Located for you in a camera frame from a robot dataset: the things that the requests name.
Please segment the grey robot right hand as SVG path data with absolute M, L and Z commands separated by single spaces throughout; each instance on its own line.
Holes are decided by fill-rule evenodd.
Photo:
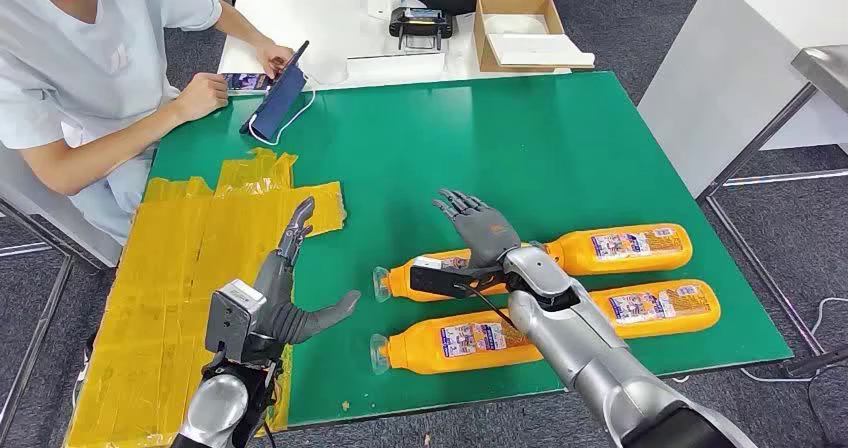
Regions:
M 470 267 L 499 265 L 506 252 L 521 246 L 510 222 L 480 198 L 445 188 L 439 193 L 440 198 L 432 203 L 450 220 L 470 250 Z

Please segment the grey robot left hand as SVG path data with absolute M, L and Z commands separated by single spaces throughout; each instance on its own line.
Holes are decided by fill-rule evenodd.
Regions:
M 335 304 L 316 311 L 306 311 L 292 301 L 294 268 L 302 242 L 312 231 L 308 220 L 314 210 L 312 196 L 295 208 L 277 247 L 260 267 L 253 288 L 266 302 L 245 342 L 242 360 L 246 363 L 278 360 L 285 346 L 300 344 L 348 318 L 360 300 L 361 292 L 350 290 Z

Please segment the person's right hand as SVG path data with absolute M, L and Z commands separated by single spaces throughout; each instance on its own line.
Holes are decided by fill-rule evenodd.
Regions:
M 228 85 L 223 75 L 198 73 L 173 101 L 178 119 L 185 123 L 227 106 Z

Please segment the person's left hand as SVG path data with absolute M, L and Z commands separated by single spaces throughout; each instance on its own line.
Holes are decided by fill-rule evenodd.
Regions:
M 254 48 L 258 61 L 270 79 L 276 79 L 294 56 L 291 48 L 278 45 L 267 37 L 255 43 Z

